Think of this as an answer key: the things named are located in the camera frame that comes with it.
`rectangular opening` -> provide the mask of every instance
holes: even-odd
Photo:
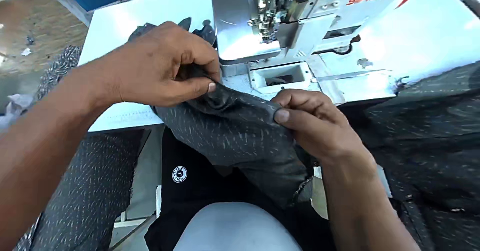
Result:
[[[275,93],[283,88],[306,88],[312,75],[306,62],[264,68],[250,72],[250,82],[260,93]]]

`round logo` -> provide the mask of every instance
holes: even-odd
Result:
[[[176,183],[181,183],[187,178],[187,169],[183,166],[177,166],[172,173],[172,179]]]

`dark gray fabric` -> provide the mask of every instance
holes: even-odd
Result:
[[[76,66],[81,49],[69,46],[42,77],[44,97]],[[15,250],[107,250],[113,223],[130,203],[143,130],[87,135],[55,193]]]
[[[190,19],[180,26],[189,30]],[[129,42],[155,26],[137,27]],[[209,21],[196,34],[214,44]],[[200,66],[182,66],[177,79],[207,76]],[[307,178],[297,158],[290,132],[274,121],[278,104],[238,92],[220,83],[216,90],[174,107],[153,107],[175,137],[216,165],[235,166],[281,207],[291,204],[298,186]]]
[[[480,62],[424,79],[367,116],[358,132],[420,247],[479,250]]]

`white table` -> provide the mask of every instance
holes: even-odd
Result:
[[[96,10],[79,64],[123,45],[137,26],[146,22],[178,23],[186,17],[192,17],[191,29],[201,29],[204,20],[213,21],[212,1],[132,0]],[[404,82],[416,82],[480,60],[480,20],[460,0],[410,0],[365,26],[360,35],[362,40],[353,44],[350,54],[321,55],[331,74],[361,70],[357,65],[360,58],[368,58],[375,69],[390,71],[336,80],[345,101],[392,96],[395,78],[409,76]],[[224,78],[223,82],[239,91],[255,93],[246,75]],[[150,107],[120,103],[105,111],[89,131],[159,123],[162,120]]]

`hand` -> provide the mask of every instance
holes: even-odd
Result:
[[[352,157],[375,163],[345,115],[327,95],[286,89],[272,101],[284,107],[275,113],[275,121],[293,130],[297,143],[322,165]]]
[[[176,81],[180,65],[196,63],[220,81],[217,52],[207,41],[173,22],[165,22],[131,43],[85,65],[101,80],[109,104],[136,102],[174,106],[215,90],[212,80],[199,77]]]

